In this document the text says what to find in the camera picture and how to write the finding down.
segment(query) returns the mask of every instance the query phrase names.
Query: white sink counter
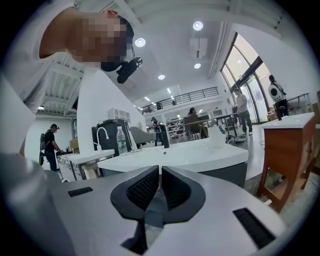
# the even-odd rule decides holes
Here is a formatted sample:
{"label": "white sink counter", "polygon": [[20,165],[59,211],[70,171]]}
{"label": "white sink counter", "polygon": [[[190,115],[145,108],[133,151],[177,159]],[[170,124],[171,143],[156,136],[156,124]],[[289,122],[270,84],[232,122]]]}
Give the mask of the white sink counter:
{"label": "white sink counter", "polygon": [[162,146],[147,147],[141,151],[127,153],[98,162],[98,167],[118,172],[130,172],[145,166],[159,165],[180,167],[192,172],[206,172],[234,166],[246,162],[249,152],[245,149],[225,144],[213,147],[209,138]]}
{"label": "white sink counter", "polygon": [[83,164],[99,158],[109,157],[115,153],[114,149],[102,150],[102,151],[92,151],[88,153],[80,154],[64,154],[60,155],[61,159],[69,160],[74,164]]}
{"label": "white sink counter", "polygon": [[286,115],[282,120],[278,119],[261,125],[262,129],[302,129],[313,118],[315,113]]}

